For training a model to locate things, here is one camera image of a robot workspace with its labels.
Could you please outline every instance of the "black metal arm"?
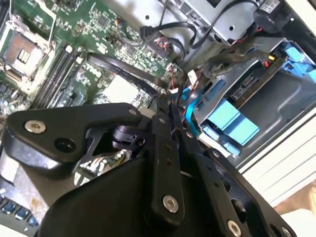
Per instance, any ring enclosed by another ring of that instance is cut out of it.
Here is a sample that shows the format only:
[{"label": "black metal arm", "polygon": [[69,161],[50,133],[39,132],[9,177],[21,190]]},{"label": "black metal arm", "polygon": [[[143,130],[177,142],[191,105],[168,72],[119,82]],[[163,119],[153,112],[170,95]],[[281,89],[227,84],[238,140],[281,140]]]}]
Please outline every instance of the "black metal arm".
[{"label": "black metal arm", "polygon": [[[203,152],[174,105],[156,114],[129,104],[17,112],[6,120],[0,174],[38,221],[38,237],[295,237],[293,230],[215,149]],[[75,188],[77,165],[119,149],[132,159]]]}]

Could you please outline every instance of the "blue cable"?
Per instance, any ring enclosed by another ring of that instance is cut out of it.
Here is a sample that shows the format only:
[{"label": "blue cable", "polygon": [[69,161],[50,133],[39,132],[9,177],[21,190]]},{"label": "blue cable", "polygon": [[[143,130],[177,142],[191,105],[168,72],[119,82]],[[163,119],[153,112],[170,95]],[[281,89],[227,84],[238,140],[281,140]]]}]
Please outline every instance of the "blue cable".
[{"label": "blue cable", "polygon": [[192,122],[192,114],[194,111],[194,107],[197,104],[197,102],[199,101],[201,96],[199,96],[197,99],[195,99],[195,101],[193,101],[188,107],[187,107],[187,112],[186,112],[186,120],[189,123],[192,132],[194,135],[199,135],[199,131],[196,129],[194,123]]}]

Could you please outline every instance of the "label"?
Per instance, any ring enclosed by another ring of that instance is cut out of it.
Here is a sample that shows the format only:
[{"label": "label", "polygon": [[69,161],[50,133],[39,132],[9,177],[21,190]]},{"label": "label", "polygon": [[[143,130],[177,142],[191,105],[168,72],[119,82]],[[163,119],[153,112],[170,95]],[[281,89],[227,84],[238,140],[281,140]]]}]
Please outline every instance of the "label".
[{"label": "label", "polygon": [[257,78],[255,78],[253,75],[250,75],[242,82],[237,91],[231,95],[231,98],[234,101],[237,101],[255,82],[257,82]]},{"label": "label", "polygon": [[198,79],[194,70],[188,72],[188,77],[192,85],[194,85]]},{"label": "label", "polygon": [[266,0],[265,3],[262,4],[260,9],[270,14],[279,4],[279,0]]}]

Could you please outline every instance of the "green circuit board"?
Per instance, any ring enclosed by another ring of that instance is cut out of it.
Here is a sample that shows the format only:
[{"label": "green circuit board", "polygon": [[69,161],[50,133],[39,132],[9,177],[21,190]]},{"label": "green circuit board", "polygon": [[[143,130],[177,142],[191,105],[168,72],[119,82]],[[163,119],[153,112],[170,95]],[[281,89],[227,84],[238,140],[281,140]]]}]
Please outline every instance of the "green circuit board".
[{"label": "green circuit board", "polygon": [[[52,18],[34,0],[14,2],[15,14],[21,16],[30,29],[47,38]],[[57,15],[53,29],[53,40],[56,41],[57,48],[62,42],[66,42],[73,49],[80,48],[83,52],[113,56],[167,83],[171,82],[172,77],[177,79],[182,76],[183,71],[170,58],[159,57],[150,45],[132,47],[121,41],[117,34],[117,23],[125,37],[135,40],[139,39],[139,35],[101,0],[45,0],[44,3]],[[80,94],[80,99],[73,105],[110,102],[102,92],[116,75],[89,63],[80,66],[78,76],[63,98],[61,106],[67,105],[72,93]],[[150,96],[140,90],[133,104],[143,107],[150,100]]]}]

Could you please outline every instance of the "cpu socket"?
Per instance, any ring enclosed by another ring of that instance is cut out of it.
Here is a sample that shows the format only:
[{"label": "cpu socket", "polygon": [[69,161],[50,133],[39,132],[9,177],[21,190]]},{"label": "cpu socket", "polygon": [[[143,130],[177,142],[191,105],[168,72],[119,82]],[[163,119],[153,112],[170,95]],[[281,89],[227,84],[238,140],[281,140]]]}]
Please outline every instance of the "cpu socket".
[{"label": "cpu socket", "polygon": [[36,70],[44,52],[19,32],[13,32],[3,54],[3,61],[20,77],[29,77]]}]

